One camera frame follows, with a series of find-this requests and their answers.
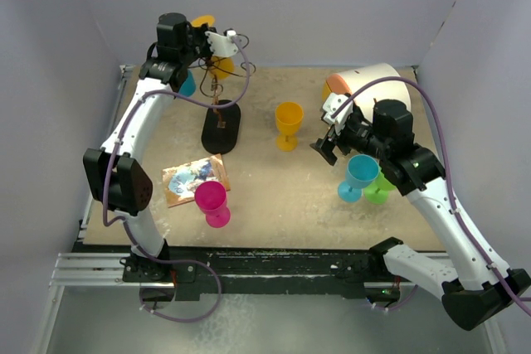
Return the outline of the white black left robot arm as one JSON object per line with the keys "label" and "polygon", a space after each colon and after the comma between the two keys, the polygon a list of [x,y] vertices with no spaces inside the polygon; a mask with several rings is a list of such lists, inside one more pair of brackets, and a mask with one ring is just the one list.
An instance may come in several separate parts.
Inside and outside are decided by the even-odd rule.
{"label": "white black left robot arm", "polygon": [[237,144],[222,158],[231,211],[222,228],[207,225],[191,202],[168,206],[164,193],[164,168],[206,156],[200,142],[204,112],[174,99],[158,81],[140,80],[139,93],[103,150],[148,175],[150,202],[135,214],[97,208],[86,244],[130,245],[153,281],[168,277],[171,249],[343,247],[348,238],[335,192],[339,168],[310,147],[324,131],[319,109],[327,74],[325,68],[268,67],[251,79],[239,101]]}

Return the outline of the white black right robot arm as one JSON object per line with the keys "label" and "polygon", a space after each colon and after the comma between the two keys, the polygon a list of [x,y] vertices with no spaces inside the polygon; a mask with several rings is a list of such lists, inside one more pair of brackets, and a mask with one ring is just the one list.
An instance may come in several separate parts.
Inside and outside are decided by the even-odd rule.
{"label": "white black right robot arm", "polygon": [[370,250],[370,274],[378,280],[403,277],[441,300],[451,320],[470,331],[506,309],[521,303],[530,286],[524,269],[513,269],[480,233],[451,185],[446,158],[415,143],[413,117],[398,99],[376,102],[366,112],[346,95],[331,94],[322,106],[329,126],[313,143],[330,165],[355,150],[368,163],[359,171],[374,182],[375,170],[420,212],[443,244],[452,264],[446,266],[422,255],[397,238],[388,238]]}

